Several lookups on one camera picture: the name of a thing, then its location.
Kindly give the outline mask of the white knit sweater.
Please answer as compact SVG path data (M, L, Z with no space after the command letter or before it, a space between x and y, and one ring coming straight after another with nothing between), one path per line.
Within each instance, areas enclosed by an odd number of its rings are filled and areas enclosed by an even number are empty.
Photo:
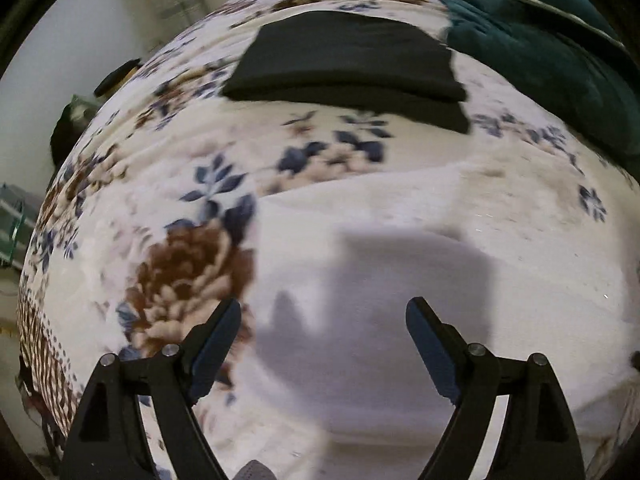
M368 174L222 221L255 275L210 436L232 470L638 477L639 195L615 172Z

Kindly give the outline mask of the floral bed blanket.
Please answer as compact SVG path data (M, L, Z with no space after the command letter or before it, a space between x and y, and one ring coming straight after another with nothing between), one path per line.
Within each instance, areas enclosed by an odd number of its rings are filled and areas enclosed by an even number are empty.
M234 295L242 330L195 408L224 469L412 479L452 412L405 326L421 296L498 356L548 356L602 478L639 423L638 182L461 52L465 134L222 95L259 29L314 11L451 24L437 0L228 0L101 107L21 278L21 355L55 425L102 354L152 356Z

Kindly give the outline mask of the green storage rack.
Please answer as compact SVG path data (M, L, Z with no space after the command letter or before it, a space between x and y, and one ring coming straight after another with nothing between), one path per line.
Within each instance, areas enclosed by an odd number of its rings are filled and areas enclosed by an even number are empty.
M0 254L2 268L21 271L42 199L13 184L1 185Z

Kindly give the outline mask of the black bag on shelf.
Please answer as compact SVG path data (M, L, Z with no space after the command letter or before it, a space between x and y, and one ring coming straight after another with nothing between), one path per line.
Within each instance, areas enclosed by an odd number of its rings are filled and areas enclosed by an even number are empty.
M50 136L50 153L55 170L62 167L94 116L96 107L92 105L70 103L63 108Z

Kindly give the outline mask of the black hat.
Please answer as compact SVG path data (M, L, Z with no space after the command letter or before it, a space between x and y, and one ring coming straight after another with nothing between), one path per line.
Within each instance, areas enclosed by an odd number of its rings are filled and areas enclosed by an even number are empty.
M97 99L109 99L141 67L141 58L133 58L109 73L93 90Z

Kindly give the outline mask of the dark teal velvet duvet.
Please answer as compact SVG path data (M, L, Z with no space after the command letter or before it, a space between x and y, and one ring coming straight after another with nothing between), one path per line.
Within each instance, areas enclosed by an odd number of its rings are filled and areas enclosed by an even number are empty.
M589 0L439 1L449 13L449 47L638 176L639 67Z

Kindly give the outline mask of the folded black garment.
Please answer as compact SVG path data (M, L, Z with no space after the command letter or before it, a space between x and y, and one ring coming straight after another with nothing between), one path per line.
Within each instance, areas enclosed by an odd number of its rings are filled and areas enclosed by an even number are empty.
M452 53L416 26L388 18L310 11L262 26L221 93L392 114L469 131Z

